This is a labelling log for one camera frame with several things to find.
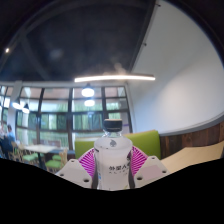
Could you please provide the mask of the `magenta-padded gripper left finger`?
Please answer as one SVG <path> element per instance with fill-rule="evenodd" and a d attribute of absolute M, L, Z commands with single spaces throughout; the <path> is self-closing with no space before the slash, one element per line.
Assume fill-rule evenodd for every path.
<path fill-rule="evenodd" d="M 96 189 L 98 180 L 95 168 L 94 149 L 89 149 L 79 159 L 70 159 L 56 173 L 56 176 L 84 188 Z"/>

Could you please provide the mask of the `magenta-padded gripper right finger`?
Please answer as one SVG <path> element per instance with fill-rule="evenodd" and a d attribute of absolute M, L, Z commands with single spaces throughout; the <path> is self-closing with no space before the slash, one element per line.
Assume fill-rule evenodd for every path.
<path fill-rule="evenodd" d="M 132 148 L 129 174 L 131 189 L 146 186 L 169 174 L 169 170 L 156 156 L 147 156 L 139 148 Z"/>

